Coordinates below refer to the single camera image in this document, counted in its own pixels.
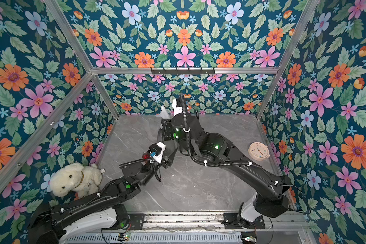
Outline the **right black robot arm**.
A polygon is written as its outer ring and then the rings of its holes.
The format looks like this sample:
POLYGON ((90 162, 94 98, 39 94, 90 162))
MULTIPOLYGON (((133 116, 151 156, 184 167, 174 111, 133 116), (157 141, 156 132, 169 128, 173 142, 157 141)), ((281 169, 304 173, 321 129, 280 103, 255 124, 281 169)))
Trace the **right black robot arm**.
POLYGON ((205 132, 199 116, 188 112, 183 94, 173 101, 173 108, 173 117, 162 120, 160 131, 166 150, 179 151, 203 167, 224 169, 252 187, 256 193, 239 210, 243 220, 254 222, 259 216, 276 218, 289 210, 285 193, 292 186, 290 178, 274 175, 258 164, 269 155, 266 145, 250 145, 251 155, 247 157, 225 136, 205 132))

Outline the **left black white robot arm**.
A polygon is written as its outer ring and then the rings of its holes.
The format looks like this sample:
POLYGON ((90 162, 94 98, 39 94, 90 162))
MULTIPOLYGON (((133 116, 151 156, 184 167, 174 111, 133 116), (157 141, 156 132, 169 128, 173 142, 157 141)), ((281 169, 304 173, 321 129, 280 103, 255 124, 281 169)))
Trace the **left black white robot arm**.
POLYGON ((120 165, 124 174, 121 178, 111 180, 95 193, 55 206, 40 205, 28 225, 28 242, 62 244, 92 230, 125 228, 130 217, 123 203, 138 195, 153 177, 160 179, 160 168, 170 167, 177 151, 182 148, 175 140, 152 144, 142 159, 120 165))

